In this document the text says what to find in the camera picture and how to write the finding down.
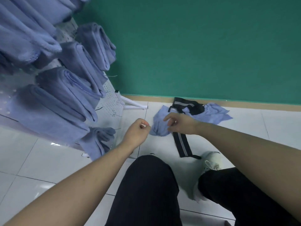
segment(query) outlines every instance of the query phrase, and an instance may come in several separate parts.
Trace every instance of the white pegboard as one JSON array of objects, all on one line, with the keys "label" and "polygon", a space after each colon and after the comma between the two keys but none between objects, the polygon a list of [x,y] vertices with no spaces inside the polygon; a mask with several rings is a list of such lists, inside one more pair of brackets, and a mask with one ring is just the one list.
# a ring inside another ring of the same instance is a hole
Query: white pegboard
[{"label": "white pegboard", "polygon": [[[74,41],[76,36],[77,24],[73,18],[67,23],[59,24],[58,28],[60,29],[60,33],[57,36],[58,42],[62,43]],[[26,69],[16,68],[13,75],[5,75],[0,73],[0,115],[2,115],[2,118],[0,119],[0,124],[21,130],[23,132],[35,134],[38,137],[50,139],[49,137],[39,135],[28,129],[25,129],[18,122],[6,120],[3,116],[9,118],[9,110],[7,109],[6,105],[18,88],[24,87],[28,84],[34,84],[35,76],[39,72],[59,66],[61,66],[60,62],[57,59],[55,59],[42,70],[38,70],[32,66],[29,66]],[[105,98],[100,99],[100,102],[96,107],[98,122],[93,124],[89,121],[86,121],[86,123],[91,127],[112,127],[114,129],[118,129],[120,119],[122,116],[123,106],[119,103],[119,100],[115,94],[115,89],[112,86],[110,80],[107,80],[107,82],[104,84],[104,89],[106,90],[107,95]]]}]

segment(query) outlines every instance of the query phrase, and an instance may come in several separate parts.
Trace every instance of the white tiled floor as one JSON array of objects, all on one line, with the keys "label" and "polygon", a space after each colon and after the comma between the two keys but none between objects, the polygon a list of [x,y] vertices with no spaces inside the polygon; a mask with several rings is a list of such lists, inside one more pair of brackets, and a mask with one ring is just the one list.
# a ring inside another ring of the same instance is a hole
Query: white tiled floor
[{"label": "white tiled floor", "polygon": [[[121,129],[116,136],[118,144],[127,128],[137,118],[146,119],[151,125],[153,116],[162,105],[168,103],[141,102],[148,110],[124,110]],[[270,139],[301,149],[301,112],[227,108],[234,118],[220,125],[264,139]],[[201,155],[216,148],[199,136],[187,136],[192,152]],[[23,207],[76,170],[90,163],[82,157],[82,152],[72,148],[51,144],[36,137],[0,127],[0,225],[9,220]],[[179,158],[172,135],[166,137],[149,136],[132,154],[137,158],[155,153],[174,171],[180,186],[178,195],[183,225],[223,225],[225,218],[234,225],[231,212],[211,201],[201,204],[192,201],[191,186],[199,174],[199,161],[193,158]],[[127,170],[133,162],[127,159],[107,194],[90,217],[86,226],[105,225],[114,195]],[[225,167],[233,165],[224,159]]]}]

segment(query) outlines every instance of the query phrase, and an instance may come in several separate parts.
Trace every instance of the wooden baseboard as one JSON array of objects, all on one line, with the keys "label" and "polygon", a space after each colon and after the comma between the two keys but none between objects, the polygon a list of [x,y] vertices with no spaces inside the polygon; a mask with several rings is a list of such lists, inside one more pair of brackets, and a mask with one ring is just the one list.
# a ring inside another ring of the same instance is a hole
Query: wooden baseboard
[{"label": "wooden baseboard", "polygon": [[[134,101],[164,102],[164,103],[172,103],[173,102],[173,98],[171,98],[171,97],[150,97],[150,96],[133,96],[133,95],[123,95],[123,96],[125,96],[131,100],[134,100]],[[234,108],[253,108],[253,109],[301,112],[301,105],[236,102],[236,101],[223,101],[223,100],[201,100],[201,99],[192,99],[192,98],[189,98],[188,100],[197,101],[201,104],[207,104],[209,102],[214,102],[220,106],[234,107]]]}]

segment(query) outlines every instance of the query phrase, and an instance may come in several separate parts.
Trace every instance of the person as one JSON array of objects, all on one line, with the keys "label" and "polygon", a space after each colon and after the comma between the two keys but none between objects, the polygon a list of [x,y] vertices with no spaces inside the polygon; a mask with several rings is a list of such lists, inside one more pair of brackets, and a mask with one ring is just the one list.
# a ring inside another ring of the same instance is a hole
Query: person
[{"label": "person", "polygon": [[[206,138],[236,166],[221,168],[219,152],[203,155],[197,201],[210,199],[230,210],[235,225],[300,225],[301,151],[184,114],[170,113],[167,120],[170,132]],[[147,121],[136,120],[115,149],[47,190],[5,225],[84,225],[149,131]],[[178,192],[166,163],[141,156],[126,171],[106,225],[182,225]]]}]

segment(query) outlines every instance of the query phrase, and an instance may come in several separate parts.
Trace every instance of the forearm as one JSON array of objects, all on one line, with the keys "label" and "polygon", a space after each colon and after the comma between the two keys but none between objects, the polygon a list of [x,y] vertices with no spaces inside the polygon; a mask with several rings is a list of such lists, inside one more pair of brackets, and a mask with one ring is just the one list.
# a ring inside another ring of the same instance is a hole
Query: forearm
[{"label": "forearm", "polygon": [[201,123],[196,132],[301,221],[300,150],[212,124]]},{"label": "forearm", "polygon": [[82,226],[133,149],[120,145],[46,191],[6,226]]}]

